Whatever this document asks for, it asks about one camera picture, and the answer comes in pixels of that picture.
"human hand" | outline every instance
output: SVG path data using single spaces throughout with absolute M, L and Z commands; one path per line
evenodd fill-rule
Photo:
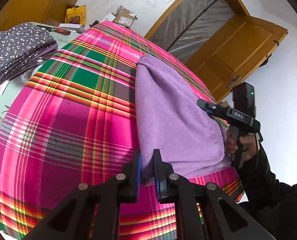
M 253 158 L 259 151 L 259 142 L 256 139 L 255 135 L 246 135 L 241 136 L 239 138 L 239 141 L 242 145 L 246 146 L 246 151 L 242 155 L 242 158 L 244 161 L 248 161 L 249 159 Z M 226 150 L 229 154 L 235 154 L 235 152 L 238 149 L 238 146 L 236 145 L 235 141 L 231 137 L 231 133 L 228 130 L 227 131 L 227 139 L 226 139 Z

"door handle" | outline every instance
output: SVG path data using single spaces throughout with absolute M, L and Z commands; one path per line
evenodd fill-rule
M 235 87 L 237 85 L 237 83 L 239 83 L 241 81 L 242 77 L 241 76 L 237 76 L 237 77 L 232 77 L 231 82 L 229 84 L 227 84 L 227 88 L 228 89 L 232 89 L 233 87 Z

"black jacket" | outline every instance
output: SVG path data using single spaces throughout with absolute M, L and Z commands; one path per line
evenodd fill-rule
M 239 171 L 249 202 L 241 203 L 277 240 L 297 240 L 297 184 L 279 182 L 262 146 Z

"stack of folded clothes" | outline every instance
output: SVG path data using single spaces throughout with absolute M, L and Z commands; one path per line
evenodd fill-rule
M 34 60 L 52 54 L 57 47 L 48 31 L 32 23 L 0 32 L 0 84 L 33 68 Z

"person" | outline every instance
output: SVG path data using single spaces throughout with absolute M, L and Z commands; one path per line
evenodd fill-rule
M 276 179 L 254 135 L 239 141 L 247 146 L 244 165 L 237 172 L 248 198 L 240 205 L 277 240 L 297 240 L 297 184 L 290 186 Z M 226 150 L 232 155 L 237 149 L 228 131 Z

